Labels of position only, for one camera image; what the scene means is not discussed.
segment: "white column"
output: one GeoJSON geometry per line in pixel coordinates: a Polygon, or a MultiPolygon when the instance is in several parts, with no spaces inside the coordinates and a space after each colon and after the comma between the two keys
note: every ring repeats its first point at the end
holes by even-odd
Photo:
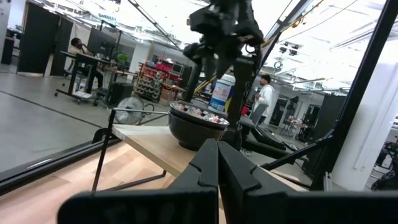
{"type": "Polygon", "coordinates": [[[130,62],[129,72],[139,72],[138,63],[145,63],[150,49],[150,43],[138,43],[134,48],[134,53],[130,62]]]}
{"type": "Polygon", "coordinates": [[[2,58],[2,50],[6,39],[8,18],[10,15],[11,3],[7,1],[0,2],[0,62],[2,58]]]}
{"type": "Polygon", "coordinates": [[[385,44],[333,169],[345,189],[364,189],[398,112],[397,52],[397,40],[385,44]]]}

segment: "black bowl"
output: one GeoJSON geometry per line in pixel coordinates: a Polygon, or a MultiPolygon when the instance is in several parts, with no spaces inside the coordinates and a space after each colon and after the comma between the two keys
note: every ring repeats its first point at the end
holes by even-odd
{"type": "Polygon", "coordinates": [[[213,138],[218,141],[224,133],[224,130],[221,129],[189,122],[171,111],[169,111],[169,128],[180,146],[193,151],[199,150],[206,139],[213,138]]]}
{"type": "Polygon", "coordinates": [[[205,126],[205,127],[208,127],[208,128],[216,128],[216,129],[222,129],[222,130],[224,130],[229,125],[227,120],[225,120],[221,116],[220,116],[220,118],[224,121],[224,123],[215,123],[215,122],[206,121],[204,119],[194,117],[194,116],[192,116],[192,115],[190,115],[190,114],[188,114],[188,113],[186,113],[184,111],[180,111],[179,109],[177,109],[176,108],[177,104],[181,104],[181,105],[184,105],[184,106],[187,106],[187,107],[191,107],[191,108],[200,109],[202,111],[205,111],[204,113],[209,113],[209,114],[214,114],[214,113],[211,112],[211,111],[208,111],[205,108],[201,108],[200,106],[194,105],[192,103],[187,103],[187,102],[184,102],[184,101],[171,102],[169,111],[172,112],[174,115],[178,116],[179,118],[182,118],[182,119],[184,119],[186,121],[189,121],[191,123],[195,123],[195,124],[198,124],[198,125],[202,125],[202,126],[205,126]]]}

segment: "white wall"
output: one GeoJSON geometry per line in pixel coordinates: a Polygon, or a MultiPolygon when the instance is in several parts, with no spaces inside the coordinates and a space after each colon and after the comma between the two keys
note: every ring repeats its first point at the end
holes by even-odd
{"type": "Polygon", "coordinates": [[[398,40],[386,42],[333,168],[333,182],[347,190],[364,189],[397,116],[397,51],[398,40]]]}
{"type": "Polygon", "coordinates": [[[11,3],[7,3],[6,1],[0,3],[0,12],[2,13],[2,16],[0,17],[0,53],[2,53],[2,49],[4,47],[4,39],[6,38],[7,23],[8,23],[8,17],[10,15],[10,8],[11,8],[11,3]]]}
{"type": "Polygon", "coordinates": [[[398,130],[391,128],[390,132],[388,133],[388,136],[386,138],[386,141],[390,142],[396,142],[398,139],[398,130]]]}
{"type": "Polygon", "coordinates": [[[70,41],[75,37],[78,37],[81,40],[81,42],[87,45],[88,39],[90,38],[90,29],[74,22],[72,26],[72,31],[70,32],[69,44],[70,41]]]}
{"type": "Polygon", "coordinates": [[[150,43],[144,42],[134,46],[134,54],[130,62],[129,72],[138,72],[139,63],[145,63],[150,50],[150,43]]]}
{"type": "Polygon", "coordinates": [[[22,26],[26,0],[12,0],[8,28],[15,29],[16,25],[22,26]]]}

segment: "computer monitor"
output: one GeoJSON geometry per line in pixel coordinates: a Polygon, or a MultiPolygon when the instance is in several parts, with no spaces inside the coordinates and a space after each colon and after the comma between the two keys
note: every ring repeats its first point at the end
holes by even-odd
{"type": "Polygon", "coordinates": [[[91,28],[87,49],[96,54],[110,56],[111,49],[116,46],[116,38],[101,32],[94,27],[91,28]]]}
{"type": "Polygon", "coordinates": [[[182,68],[183,68],[183,65],[179,65],[179,64],[175,63],[175,64],[173,64],[172,71],[177,74],[180,74],[180,73],[182,73],[182,68]]]}

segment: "cable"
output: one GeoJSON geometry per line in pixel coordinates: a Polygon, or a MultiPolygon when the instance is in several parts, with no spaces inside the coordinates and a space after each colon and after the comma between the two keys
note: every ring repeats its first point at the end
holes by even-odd
{"type": "Polygon", "coordinates": [[[155,111],[155,106],[152,103],[148,103],[147,105],[144,106],[144,110],[146,110],[147,106],[151,106],[152,107],[152,111],[155,111]]]}
{"type": "MultiPolygon", "coordinates": [[[[316,5],[314,5],[311,10],[309,10],[308,12],[306,12],[304,15],[298,17],[295,21],[293,21],[290,25],[288,25],[285,29],[283,29],[281,32],[286,31],[287,29],[291,28],[297,21],[301,20],[302,18],[304,18],[306,15],[308,15],[310,12],[312,12],[316,7],[318,7],[324,0],[321,0],[320,2],[318,2],[316,5]]],[[[261,48],[263,49],[264,47],[267,47],[270,43],[272,43],[272,41],[274,41],[275,37],[265,41],[264,43],[261,44],[261,48]]]]}
{"type": "Polygon", "coordinates": [[[349,8],[350,6],[352,6],[352,5],[353,5],[354,3],[356,3],[357,1],[358,1],[358,0],[353,1],[351,4],[349,4],[348,6],[344,7],[342,10],[338,11],[336,14],[332,15],[331,17],[329,17],[329,18],[325,19],[324,21],[318,23],[317,25],[315,25],[315,26],[313,26],[313,27],[310,27],[310,28],[308,28],[308,29],[306,29],[306,30],[303,30],[303,31],[299,32],[298,34],[295,34],[295,35],[293,35],[293,36],[291,36],[291,37],[285,38],[284,40],[280,40],[280,42],[286,41],[286,40],[288,40],[288,39],[290,39],[290,38],[293,38],[293,37],[296,37],[296,36],[298,36],[298,35],[300,35],[300,34],[303,34],[303,33],[306,32],[306,31],[309,31],[309,30],[311,30],[311,29],[313,29],[313,28],[316,28],[317,26],[319,26],[319,25],[321,25],[321,24],[327,22],[327,21],[330,20],[331,18],[337,16],[339,13],[343,12],[344,10],[346,10],[347,8],[349,8]]]}

